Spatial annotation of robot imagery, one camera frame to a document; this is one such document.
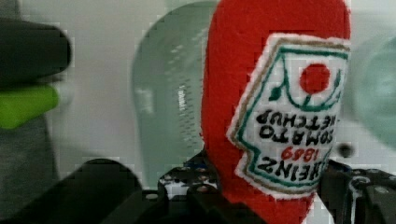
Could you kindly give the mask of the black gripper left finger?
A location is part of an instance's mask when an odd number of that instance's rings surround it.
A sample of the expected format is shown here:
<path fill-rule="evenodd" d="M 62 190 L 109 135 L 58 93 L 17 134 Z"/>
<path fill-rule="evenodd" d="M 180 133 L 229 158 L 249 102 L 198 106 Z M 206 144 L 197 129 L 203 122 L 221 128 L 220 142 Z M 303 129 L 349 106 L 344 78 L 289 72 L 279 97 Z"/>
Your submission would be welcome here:
<path fill-rule="evenodd" d="M 244 203 L 222 195 L 204 151 L 160 177 L 155 190 L 138 190 L 102 224 L 267 224 Z"/>

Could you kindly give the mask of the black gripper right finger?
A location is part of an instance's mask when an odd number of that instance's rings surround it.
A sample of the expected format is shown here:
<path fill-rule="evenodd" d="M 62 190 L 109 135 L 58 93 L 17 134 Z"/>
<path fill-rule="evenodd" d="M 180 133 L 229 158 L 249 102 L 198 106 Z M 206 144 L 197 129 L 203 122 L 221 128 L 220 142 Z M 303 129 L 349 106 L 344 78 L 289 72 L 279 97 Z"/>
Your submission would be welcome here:
<path fill-rule="evenodd" d="M 396 224 L 395 175 L 330 160 L 318 196 L 334 224 Z"/>

